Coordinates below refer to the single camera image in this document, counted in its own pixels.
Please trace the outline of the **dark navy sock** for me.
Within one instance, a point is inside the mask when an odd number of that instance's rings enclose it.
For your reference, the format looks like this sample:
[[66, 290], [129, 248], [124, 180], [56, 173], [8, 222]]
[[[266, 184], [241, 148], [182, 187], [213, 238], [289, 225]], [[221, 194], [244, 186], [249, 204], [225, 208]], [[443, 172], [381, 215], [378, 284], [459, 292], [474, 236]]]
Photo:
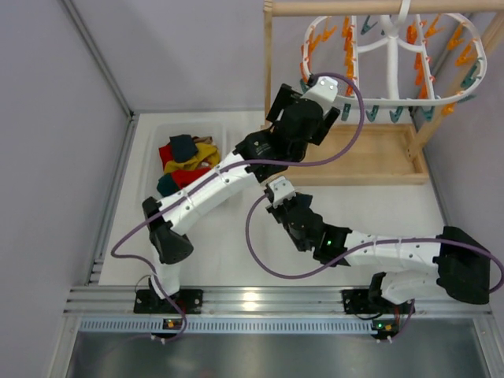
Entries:
[[177, 163], [184, 163], [198, 153], [198, 148], [191, 135], [182, 134], [171, 137], [170, 146], [173, 160]]

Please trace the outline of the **navy christmas pattern sock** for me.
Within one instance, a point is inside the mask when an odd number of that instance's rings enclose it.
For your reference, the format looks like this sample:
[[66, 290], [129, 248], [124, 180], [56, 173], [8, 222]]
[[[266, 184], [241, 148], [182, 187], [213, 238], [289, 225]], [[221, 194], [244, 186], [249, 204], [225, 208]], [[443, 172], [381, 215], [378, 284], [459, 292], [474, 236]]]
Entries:
[[313, 201], [312, 195], [307, 195], [303, 193], [296, 193], [296, 210], [298, 212], [311, 212], [311, 204]]

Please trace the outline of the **red christmas sock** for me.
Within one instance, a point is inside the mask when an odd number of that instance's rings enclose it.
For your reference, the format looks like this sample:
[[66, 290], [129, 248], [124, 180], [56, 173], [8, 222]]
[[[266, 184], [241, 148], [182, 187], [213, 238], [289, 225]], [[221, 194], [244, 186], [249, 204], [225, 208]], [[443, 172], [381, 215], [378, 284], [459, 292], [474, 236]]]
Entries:
[[178, 188], [185, 188], [195, 182], [200, 177], [204, 176], [211, 170], [209, 167], [195, 170], [177, 170], [171, 173], [172, 180]]

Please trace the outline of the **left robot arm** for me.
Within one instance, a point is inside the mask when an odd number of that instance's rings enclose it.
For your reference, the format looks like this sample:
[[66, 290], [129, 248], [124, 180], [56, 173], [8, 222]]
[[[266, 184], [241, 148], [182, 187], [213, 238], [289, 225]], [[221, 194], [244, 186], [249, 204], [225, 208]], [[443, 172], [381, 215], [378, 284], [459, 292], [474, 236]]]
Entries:
[[180, 289], [182, 262], [194, 250], [187, 231], [228, 198], [285, 171], [287, 162], [303, 161], [308, 145], [320, 145], [339, 116], [333, 106], [337, 94], [337, 82], [327, 76], [311, 83], [305, 94], [282, 85], [266, 117], [270, 128], [247, 135], [183, 190], [143, 202], [156, 271], [150, 290], [156, 299]]

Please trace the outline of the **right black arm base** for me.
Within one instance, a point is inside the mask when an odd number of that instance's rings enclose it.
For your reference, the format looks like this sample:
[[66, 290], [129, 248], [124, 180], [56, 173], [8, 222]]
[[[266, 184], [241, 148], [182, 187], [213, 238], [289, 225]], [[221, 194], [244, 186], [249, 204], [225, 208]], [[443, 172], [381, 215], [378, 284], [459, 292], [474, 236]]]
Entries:
[[341, 295], [346, 315], [362, 320], [375, 320], [384, 314], [393, 313], [391, 305], [371, 300], [368, 289], [346, 289], [342, 290]]

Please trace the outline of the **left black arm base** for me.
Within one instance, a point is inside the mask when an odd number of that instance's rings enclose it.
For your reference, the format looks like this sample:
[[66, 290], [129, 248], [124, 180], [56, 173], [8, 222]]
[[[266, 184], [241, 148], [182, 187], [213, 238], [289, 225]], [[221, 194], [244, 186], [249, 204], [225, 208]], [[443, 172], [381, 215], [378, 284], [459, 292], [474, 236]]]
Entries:
[[[200, 314], [203, 304], [203, 290], [181, 289], [172, 299], [185, 314]], [[135, 293], [133, 313], [137, 314], [177, 314], [177, 310], [150, 289]]]

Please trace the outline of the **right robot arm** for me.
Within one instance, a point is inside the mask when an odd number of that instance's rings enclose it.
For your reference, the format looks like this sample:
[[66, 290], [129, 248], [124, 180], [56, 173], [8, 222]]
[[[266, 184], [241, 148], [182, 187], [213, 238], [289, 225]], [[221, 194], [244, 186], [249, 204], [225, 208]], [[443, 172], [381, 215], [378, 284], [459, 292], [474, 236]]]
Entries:
[[407, 242], [327, 224], [311, 210], [311, 202], [311, 196], [297, 195], [266, 210], [299, 251], [311, 252], [322, 265], [377, 268], [368, 294], [373, 305], [441, 295], [488, 304], [491, 260], [476, 252], [480, 244], [460, 228], [446, 226], [424, 242]]

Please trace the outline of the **white round clip hanger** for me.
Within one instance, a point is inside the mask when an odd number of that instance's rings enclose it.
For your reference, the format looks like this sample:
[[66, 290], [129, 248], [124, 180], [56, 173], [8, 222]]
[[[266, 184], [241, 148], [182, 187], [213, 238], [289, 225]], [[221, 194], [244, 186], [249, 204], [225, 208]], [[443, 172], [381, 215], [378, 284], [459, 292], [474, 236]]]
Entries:
[[[460, 13], [438, 13], [427, 22], [419, 13], [410, 12], [410, 2], [403, 1], [396, 18], [391, 15], [381, 15], [378, 23], [381, 25], [381, 38], [368, 44], [360, 44], [356, 34], [357, 17], [346, 15], [343, 20], [341, 36], [343, 38], [344, 66], [346, 67], [346, 92], [342, 96], [348, 104], [362, 102], [371, 106], [372, 110], [382, 107], [393, 114], [400, 113], [407, 106], [434, 109], [442, 106], [452, 108], [456, 103], [468, 100], [479, 87], [487, 73], [487, 54], [476, 26]], [[468, 65], [470, 69], [455, 94], [440, 97], [435, 93], [435, 76], [431, 70], [431, 56], [428, 54], [428, 40], [444, 30], [438, 26], [441, 18], [450, 18], [458, 22], [453, 35], [446, 44], [449, 51], [463, 45], [465, 48], [459, 54], [455, 65]], [[386, 88], [384, 98], [365, 98], [357, 95], [360, 87], [361, 57], [374, 50], [384, 48], [386, 57]], [[402, 97], [399, 94], [399, 51], [407, 50], [414, 57], [413, 70], [416, 74], [415, 84], [420, 88], [416, 98]]]

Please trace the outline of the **wooden drying rack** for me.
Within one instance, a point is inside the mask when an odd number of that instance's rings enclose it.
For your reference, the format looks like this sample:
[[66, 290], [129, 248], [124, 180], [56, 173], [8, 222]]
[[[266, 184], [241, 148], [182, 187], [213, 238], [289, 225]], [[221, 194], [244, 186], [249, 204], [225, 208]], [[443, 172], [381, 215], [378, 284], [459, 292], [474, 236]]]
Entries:
[[[302, 82], [310, 76], [313, 51], [332, 30], [326, 21], [335, 16], [357, 17], [356, 34], [360, 44], [381, 38], [381, 15], [396, 18], [403, 1], [334, 1], [275, 2], [263, 5], [265, 85], [272, 83], [272, 22], [277, 17], [311, 17], [302, 43], [300, 69]], [[476, 26], [486, 50], [487, 59], [503, 37], [503, 4], [500, 1], [409, 1], [410, 12], [436, 16], [438, 13], [460, 13]], [[420, 88], [415, 84], [414, 57], [399, 51], [399, 94], [416, 98]], [[468, 65], [452, 84], [447, 96], [455, 94], [468, 73]], [[352, 109], [358, 110], [355, 124], [342, 124], [329, 132], [329, 140], [319, 150], [309, 150], [308, 171], [288, 169], [290, 180], [297, 185], [414, 185], [428, 181], [423, 148], [441, 121], [454, 111], [442, 106], [434, 109], [407, 106], [393, 114], [387, 108], [372, 110], [362, 102], [348, 104], [343, 99], [341, 117], [347, 119]]]

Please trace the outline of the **brown striped sock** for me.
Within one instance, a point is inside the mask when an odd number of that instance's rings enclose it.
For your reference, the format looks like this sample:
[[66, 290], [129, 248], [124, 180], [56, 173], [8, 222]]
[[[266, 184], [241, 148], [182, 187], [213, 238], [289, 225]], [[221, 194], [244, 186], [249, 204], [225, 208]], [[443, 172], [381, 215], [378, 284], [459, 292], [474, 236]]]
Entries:
[[196, 144], [198, 144], [198, 143], [204, 143], [204, 144], [213, 145], [213, 138], [211, 136], [193, 137], [192, 140]]

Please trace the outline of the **red sock in basket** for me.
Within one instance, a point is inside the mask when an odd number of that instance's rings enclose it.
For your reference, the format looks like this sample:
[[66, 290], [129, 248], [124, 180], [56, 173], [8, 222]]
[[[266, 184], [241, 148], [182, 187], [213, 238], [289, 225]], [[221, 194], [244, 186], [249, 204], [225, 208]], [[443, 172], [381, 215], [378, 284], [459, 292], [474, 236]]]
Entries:
[[173, 160], [171, 144], [168, 143], [158, 149], [158, 153], [161, 159], [162, 166], [165, 166], [169, 161]]

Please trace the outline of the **white plastic basket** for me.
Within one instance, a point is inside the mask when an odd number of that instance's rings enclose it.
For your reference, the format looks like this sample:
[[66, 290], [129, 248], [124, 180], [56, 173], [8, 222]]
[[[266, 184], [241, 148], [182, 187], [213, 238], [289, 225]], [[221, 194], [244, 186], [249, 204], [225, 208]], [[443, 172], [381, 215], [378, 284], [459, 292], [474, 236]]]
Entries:
[[221, 157], [230, 152], [228, 133], [223, 122], [195, 119], [159, 124], [150, 132], [146, 144], [139, 179], [138, 200], [140, 203], [150, 196], [156, 199], [161, 198], [156, 187], [158, 180], [163, 176], [164, 168], [162, 167], [158, 149], [167, 145], [171, 137], [183, 134], [198, 137], [211, 136]]

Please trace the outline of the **aluminium mounting rail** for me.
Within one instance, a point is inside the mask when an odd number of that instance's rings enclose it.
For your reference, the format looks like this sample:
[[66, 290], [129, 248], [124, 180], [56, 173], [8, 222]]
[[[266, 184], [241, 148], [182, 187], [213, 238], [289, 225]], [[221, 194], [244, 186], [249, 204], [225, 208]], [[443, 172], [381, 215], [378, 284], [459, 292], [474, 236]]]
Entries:
[[64, 314], [84, 332], [141, 334], [376, 335], [397, 313], [375, 320], [346, 315], [343, 287], [204, 287], [200, 314], [133, 313], [133, 287], [74, 287]]

